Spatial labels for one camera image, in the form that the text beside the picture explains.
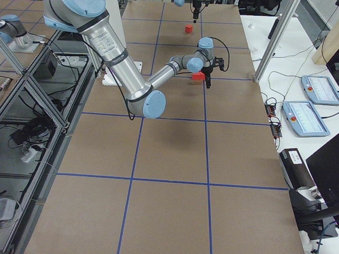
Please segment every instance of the black box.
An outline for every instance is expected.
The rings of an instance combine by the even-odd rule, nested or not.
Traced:
[[[297,148],[284,149],[279,156],[284,174],[287,174],[288,177],[286,181],[291,187],[294,189],[310,189],[315,186]]]

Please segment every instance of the device screen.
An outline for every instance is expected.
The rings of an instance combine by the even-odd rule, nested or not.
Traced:
[[[308,77],[308,80],[318,100],[331,102],[338,101],[338,98],[335,96],[335,92],[333,91],[327,78]]]
[[[309,103],[290,103],[290,106],[304,133],[325,131]]]

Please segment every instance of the blue joint cap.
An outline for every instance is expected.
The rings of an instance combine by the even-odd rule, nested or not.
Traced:
[[[198,46],[202,49],[212,49],[214,47],[213,40],[209,37],[201,38],[199,40]]]
[[[174,4],[178,7],[183,6],[185,3],[185,0],[174,0]]]
[[[59,21],[52,20],[46,16],[44,17],[44,22],[46,26],[49,26],[50,28],[57,29],[57,30],[62,30],[65,32],[71,32],[71,33],[77,33],[78,31],[75,29],[75,27],[63,24]]]
[[[10,43],[13,41],[12,37],[10,37],[7,33],[0,32],[0,38],[6,43]]]
[[[192,73],[197,73],[203,67],[203,61],[197,57],[188,60],[186,68]]]
[[[4,21],[19,21],[18,16],[14,15],[14,14],[4,15],[4,16],[0,17],[0,19],[2,19]]]
[[[76,14],[83,17],[97,17],[106,10],[106,0],[62,0]]]
[[[166,107],[165,95],[158,90],[152,91],[145,99],[143,113],[146,118],[155,119],[161,116]]]

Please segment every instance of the white and blue device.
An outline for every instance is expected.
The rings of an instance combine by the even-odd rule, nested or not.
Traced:
[[[329,77],[302,76],[301,83],[314,104],[339,105],[339,93]]]
[[[330,135],[311,101],[284,102],[282,110],[298,136],[324,137]]]

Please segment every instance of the white table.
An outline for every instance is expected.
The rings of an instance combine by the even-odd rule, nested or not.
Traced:
[[[260,59],[265,52],[265,49],[269,43],[267,38],[271,27],[275,21],[275,17],[265,16],[242,16],[242,23],[245,30],[248,47],[251,51],[252,60]],[[275,57],[284,57],[289,55],[295,55],[301,51],[306,50],[312,46],[312,42],[301,26],[299,20],[294,17],[290,21],[276,51]],[[263,93],[268,97],[275,97],[278,102],[283,100],[283,97],[278,93],[269,89],[269,82],[267,80],[269,74],[272,71],[278,71],[286,75],[310,75],[326,69],[324,65],[314,65],[312,62],[312,55],[316,49],[314,47],[309,48],[307,51],[298,54],[294,57],[287,58],[273,58],[270,61],[262,79],[260,80],[260,88]],[[259,65],[259,61],[254,61],[254,68]],[[328,76],[339,90],[338,85],[333,79],[331,73],[325,70],[318,74],[319,76]],[[286,94],[290,84],[291,87],[286,95],[286,101],[305,101],[309,100],[304,91],[300,81],[300,78],[285,77],[280,74],[272,73],[270,75],[271,87],[282,94]],[[282,122],[282,138],[280,139],[280,146],[278,152],[286,148],[298,148],[302,158],[306,160],[316,150],[318,150],[327,141],[333,138],[339,133],[339,115],[329,119],[324,119],[326,126],[329,128],[331,134],[327,137],[316,138],[300,138],[292,131],[289,123],[285,120],[285,117],[281,115],[281,106],[279,103],[276,106],[276,115]],[[325,106],[315,105],[318,113],[321,116],[329,116],[339,111],[338,106]],[[339,238],[324,239],[324,244],[320,248],[320,253],[337,254],[339,250]],[[313,246],[316,248],[316,241],[313,241]]]

